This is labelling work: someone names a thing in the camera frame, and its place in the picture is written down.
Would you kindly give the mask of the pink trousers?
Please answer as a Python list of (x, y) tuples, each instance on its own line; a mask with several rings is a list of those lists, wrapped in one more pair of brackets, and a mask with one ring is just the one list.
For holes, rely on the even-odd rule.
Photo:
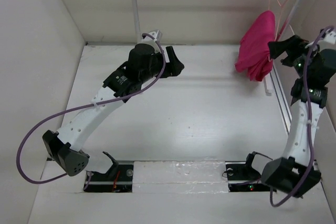
[(263, 81), (272, 70), (269, 42), (275, 41), (275, 15), (267, 10), (261, 13), (240, 40), (237, 72), (247, 72), (251, 81)]

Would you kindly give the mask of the pink wire hanger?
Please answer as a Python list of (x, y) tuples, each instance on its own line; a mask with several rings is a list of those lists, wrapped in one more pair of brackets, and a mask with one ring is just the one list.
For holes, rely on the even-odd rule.
[(276, 41), (279, 38), (278, 32), (280, 27), (280, 21), (283, 14), (283, 11), (287, 5), (287, 2), (290, 0), (283, 0), (282, 2), (280, 0), (275, 0), (276, 3), (279, 6), (279, 12), (277, 15), (275, 15), (270, 9), (271, 9), (271, 1), (268, 0), (268, 10), (267, 10), (267, 28), (268, 28), (268, 41), (267, 42), (273, 42)]

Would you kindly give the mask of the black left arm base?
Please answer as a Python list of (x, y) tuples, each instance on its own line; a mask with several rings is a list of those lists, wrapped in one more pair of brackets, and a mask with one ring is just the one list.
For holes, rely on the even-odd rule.
[(131, 193), (134, 161), (116, 161), (109, 153), (103, 154), (112, 162), (105, 173), (87, 172), (83, 191), (86, 193)]

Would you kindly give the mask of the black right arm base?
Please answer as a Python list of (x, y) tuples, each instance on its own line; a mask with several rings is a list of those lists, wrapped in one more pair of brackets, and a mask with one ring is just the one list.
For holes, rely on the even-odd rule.
[(245, 161), (226, 161), (222, 177), (227, 179), (230, 193), (270, 191), (261, 182), (262, 169), (273, 159), (260, 152), (251, 152)]

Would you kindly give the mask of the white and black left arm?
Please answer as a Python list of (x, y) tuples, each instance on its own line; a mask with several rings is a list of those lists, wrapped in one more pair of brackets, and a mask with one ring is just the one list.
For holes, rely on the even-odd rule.
[(117, 108), (133, 95), (140, 93), (142, 85), (152, 78), (178, 76), (184, 65), (178, 60), (173, 47), (167, 46), (168, 62), (149, 44), (137, 44), (126, 62), (119, 66), (103, 82), (90, 106), (81, 110), (67, 125), (57, 131), (46, 131), (43, 142), (48, 154), (68, 176), (76, 176), (83, 170), (97, 172), (105, 180), (117, 175), (117, 161), (107, 152), (100, 157), (82, 150), (84, 143), (95, 129)]

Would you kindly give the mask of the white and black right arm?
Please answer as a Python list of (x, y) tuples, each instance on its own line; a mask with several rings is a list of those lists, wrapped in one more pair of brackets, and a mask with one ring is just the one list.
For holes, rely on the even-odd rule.
[(273, 59), (285, 52), (281, 63), (295, 68), (299, 77), (291, 88), (292, 121), (286, 147), (280, 158), (266, 164), (259, 181), (271, 190), (301, 198), (321, 179), (313, 167), (313, 143), (327, 103), (327, 84), (335, 74), (335, 50), (320, 50), (318, 44), (297, 35), (269, 42), (268, 47)]

